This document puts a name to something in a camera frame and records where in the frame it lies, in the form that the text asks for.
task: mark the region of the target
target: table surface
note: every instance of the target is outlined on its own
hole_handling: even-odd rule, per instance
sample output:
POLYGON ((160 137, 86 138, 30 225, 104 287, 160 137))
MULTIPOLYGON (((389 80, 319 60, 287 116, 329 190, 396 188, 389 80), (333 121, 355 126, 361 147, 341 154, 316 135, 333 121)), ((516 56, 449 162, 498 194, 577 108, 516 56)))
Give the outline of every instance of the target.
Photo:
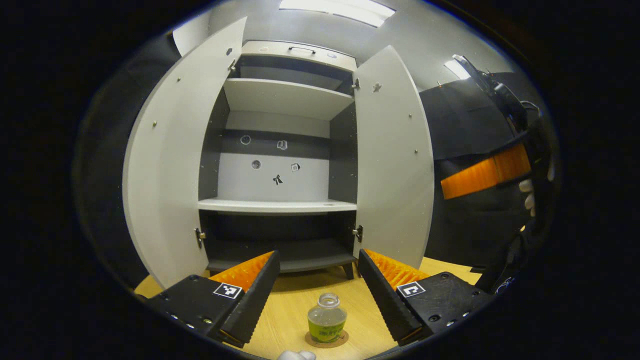
MULTIPOLYGON (((481 274, 470 272, 469 266, 423 258, 420 270, 429 275, 443 271, 475 284, 481 274)), ((135 289, 146 297, 162 289, 148 276, 135 289)), ((280 274, 262 310, 251 342, 242 351, 276 359, 283 351, 308 350, 318 360, 365 359, 397 346, 385 325, 380 310, 362 278, 347 280, 339 266, 310 272, 280 274), (347 312, 345 330, 349 341, 337 348, 316 348, 305 342, 308 331, 307 311, 322 293, 333 292, 340 297, 340 306, 347 312)))

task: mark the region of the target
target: ceiling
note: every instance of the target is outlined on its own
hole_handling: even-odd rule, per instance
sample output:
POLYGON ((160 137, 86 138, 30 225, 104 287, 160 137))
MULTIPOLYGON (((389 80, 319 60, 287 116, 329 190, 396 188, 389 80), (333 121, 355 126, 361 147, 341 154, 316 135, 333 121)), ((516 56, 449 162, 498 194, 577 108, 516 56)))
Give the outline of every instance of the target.
POLYGON ((418 90, 458 78, 444 63, 453 54, 466 56, 477 68, 521 72, 490 42, 453 15, 420 0, 378 0, 396 10, 379 28, 326 13, 279 10, 280 0, 226 0, 193 21, 191 42, 202 41, 247 16, 244 40, 286 40, 334 49, 366 61, 387 45, 403 59, 418 90))

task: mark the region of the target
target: coaster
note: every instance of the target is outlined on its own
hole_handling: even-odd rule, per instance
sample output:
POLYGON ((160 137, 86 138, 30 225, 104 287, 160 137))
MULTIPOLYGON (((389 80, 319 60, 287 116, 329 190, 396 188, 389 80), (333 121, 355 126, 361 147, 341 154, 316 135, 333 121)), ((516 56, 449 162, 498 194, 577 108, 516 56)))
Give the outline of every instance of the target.
POLYGON ((332 342, 332 343, 317 343, 314 340, 311 339, 311 333, 307 331, 307 335, 305 335, 305 341, 313 346, 313 347, 319 347, 319 348, 333 348, 333 347, 339 347, 340 345, 344 344, 345 342, 347 342, 347 340, 349 339, 349 333, 346 332, 344 329, 342 330, 342 332, 340 333, 340 337, 338 337, 338 340, 332 342))

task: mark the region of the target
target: cabinet top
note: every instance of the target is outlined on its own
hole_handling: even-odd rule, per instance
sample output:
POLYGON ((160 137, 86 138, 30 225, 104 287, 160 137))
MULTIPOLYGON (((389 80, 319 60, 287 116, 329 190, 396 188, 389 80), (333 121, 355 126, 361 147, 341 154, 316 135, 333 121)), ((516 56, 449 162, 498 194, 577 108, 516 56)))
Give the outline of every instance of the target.
POLYGON ((312 61, 326 66, 353 72, 354 57, 318 46, 284 41, 249 40, 242 47, 243 55, 278 56, 312 61))

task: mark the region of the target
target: cabinet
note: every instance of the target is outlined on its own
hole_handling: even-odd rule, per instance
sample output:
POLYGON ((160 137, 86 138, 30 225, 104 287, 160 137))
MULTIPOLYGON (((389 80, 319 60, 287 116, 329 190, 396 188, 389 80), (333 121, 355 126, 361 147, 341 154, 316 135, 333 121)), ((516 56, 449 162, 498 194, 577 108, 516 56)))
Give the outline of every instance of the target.
POLYGON ((356 66, 307 44, 243 45, 245 20, 176 63, 131 132, 123 203, 149 272, 169 287, 273 249, 283 272, 350 266, 360 247, 418 267, 433 157, 393 47, 356 66))

